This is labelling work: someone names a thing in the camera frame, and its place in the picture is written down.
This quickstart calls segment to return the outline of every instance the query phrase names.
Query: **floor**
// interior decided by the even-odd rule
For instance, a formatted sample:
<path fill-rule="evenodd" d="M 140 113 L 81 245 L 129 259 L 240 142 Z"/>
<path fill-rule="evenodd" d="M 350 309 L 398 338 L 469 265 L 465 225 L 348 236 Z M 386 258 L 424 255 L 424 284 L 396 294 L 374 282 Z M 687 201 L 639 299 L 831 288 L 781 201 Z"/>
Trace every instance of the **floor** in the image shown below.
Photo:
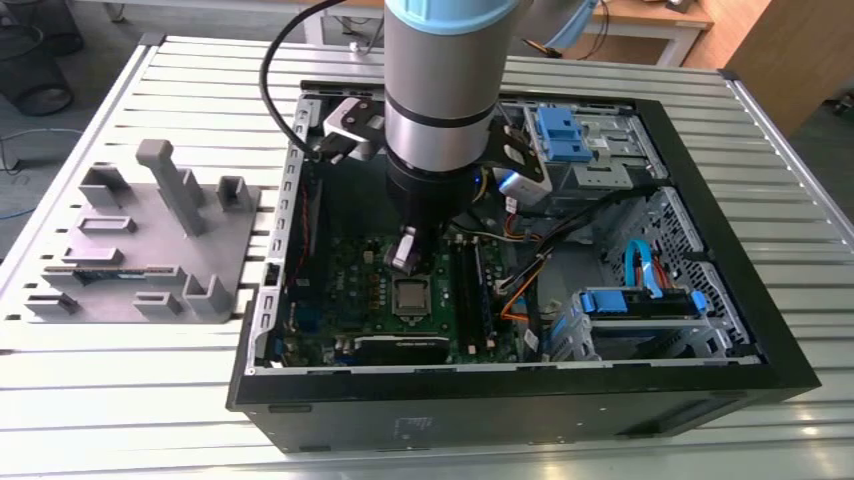
<path fill-rule="evenodd" d="M 42 127 L 82 130 L 142 32 L 268 40 L 288 18 L 286 15 L 265 13 L 128 6 L 126 21 L 112 24 L 100 4 L 74 2 L 73 12 L 86 47 L 58 62 L 76 94 L 74 103 L 60 114 L 29 118 L 0 100 L 0 135 Z M 372 23 L 354 28 L 370 33 L 370 27 Z M 325 30 L 326 42 L 344 45 L 350 41 L 352 37 L 341 35 L 341 27 L 333 20 L 328 20 Z M 301 32 L 294 32 L 288 41 L 301 42 Z M 821 108 L 793 135 L 791 143 L 843 211 L 854 218 L 854 191 L 849 189 L 849 179 L 854 178 L 852 133 L 854 122 L 832 116 L 829 109 Z M 37 134 L 5 143 L 6 158 L 13 156 L 21 160 L 22 171 L 13 177 L 0 173 L 0 218 L 34 207 L 73 147 L 74 135 Z M 25 222 L 25 215 L 0 220 L 0 259 Z"/>

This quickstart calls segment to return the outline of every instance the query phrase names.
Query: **ram slot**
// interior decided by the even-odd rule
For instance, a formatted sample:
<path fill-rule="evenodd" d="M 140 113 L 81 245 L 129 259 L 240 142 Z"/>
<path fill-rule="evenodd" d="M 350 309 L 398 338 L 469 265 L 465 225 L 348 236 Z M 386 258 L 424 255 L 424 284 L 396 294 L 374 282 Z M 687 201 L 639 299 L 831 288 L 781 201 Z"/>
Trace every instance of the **ram slot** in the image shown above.
<path fill-rule="evenodd" d="M 475 246 L 457 242 L 450 245 L 450 286 L 456 317 L 459 353 L 473 355 L 485 347 L 480 321 L 480 292 L 477 288 L 477 258 Z"/>
<path fill-rule="evenodd" d="M 480 244 L 472 245 L 475 251 L 475 268 L 477 269 L 477 297 L 480 299 L 480 308 L 477 311 L 480 317 L 480 324 L 483 326 L 483 339 L 485 348 L 495 347 L 492 337 L 495 336 L 495 326 L 492 325 L 492 295 L 489 292 L 489 286 L 485 283 L 485 265 L 483 260 L 483 249 Z"/>

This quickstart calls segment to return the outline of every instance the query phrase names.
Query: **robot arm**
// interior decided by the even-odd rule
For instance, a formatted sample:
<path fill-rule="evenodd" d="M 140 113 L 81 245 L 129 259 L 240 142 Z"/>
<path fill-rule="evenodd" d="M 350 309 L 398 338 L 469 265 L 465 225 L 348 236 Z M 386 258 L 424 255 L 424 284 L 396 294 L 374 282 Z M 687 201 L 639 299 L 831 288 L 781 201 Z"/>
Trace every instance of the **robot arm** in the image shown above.
<path fill-rule="evenodd" d="M 548 1 L 552 8 L 565 6 Z M 572 17 L 583 19 L 581 28 L 596 1 L 583 0 Z M 531 3 L 386 0 L 384 106 L 350 99 L 329 115 L 333 124 L 326 120 L 336 135 L 320 149 L 333 161 L 353 149 L 357 155 L 374 152 L 368 144 L 385 147 L 388 195 L 401 216 L 401 238 L 385 263 L 406 275 L 429 269 L 433 245 L 471 205 L 484 167 L 543 179 L 527 143 L 493 118 L 512 33 Z M 580 31 L 557 37 L 573 42 Z M 382 122 L 370 125 L 377 115 Z M 345 149 L 328 155 L 341 144 Z"/>

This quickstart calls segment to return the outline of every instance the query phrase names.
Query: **light blue robot joint cap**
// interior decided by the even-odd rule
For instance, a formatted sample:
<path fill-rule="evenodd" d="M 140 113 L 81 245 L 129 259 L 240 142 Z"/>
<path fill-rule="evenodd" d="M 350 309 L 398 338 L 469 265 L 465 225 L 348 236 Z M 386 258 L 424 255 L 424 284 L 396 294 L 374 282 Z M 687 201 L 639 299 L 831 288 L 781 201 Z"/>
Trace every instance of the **light blue robot joint cap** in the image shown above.
<path fill-rule="evenodd" d="M 433 35 L 461 35 L 497 22 L 519 0 L 385 0 L 390 13 L 413 29 Z"/>

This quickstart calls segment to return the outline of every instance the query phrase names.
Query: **slotted aluminum surface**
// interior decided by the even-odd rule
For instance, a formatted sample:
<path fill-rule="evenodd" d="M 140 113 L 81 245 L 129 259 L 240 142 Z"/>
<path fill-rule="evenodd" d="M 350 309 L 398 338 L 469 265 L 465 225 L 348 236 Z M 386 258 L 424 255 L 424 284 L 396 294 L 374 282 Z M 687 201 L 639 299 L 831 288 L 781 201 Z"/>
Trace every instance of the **slotted aluminum surface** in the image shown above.
<path fill-rule="evenodd" d="M 169 37 L 140 47 L 0 267 L 0 474 L 105 478 L 839 478 L 854 475 L 851 227 L 737 83 L 713 72 L 511 59 L 505 88 L 657 100 L 672 118 L 823 387 L 672 439 L 284 456 L 224 408 L 240 322 L 37 325 L 19 300 L 64 246 L 85 166 L 152 181 L 133 152 L 176 145 L 198 182 L 241 175 L 273 207 L 284 136 L 258 101 L 258 42 Z M 289 117 L 304 79 L 381 82 L 381 54 L 289 45 L 272 95 Z M 258 213 L 246 256 L 264 255 Z M 246 261 L 242 283 L 262 277 Z M 245 308 L 248 291 L 238 296 Z"/>

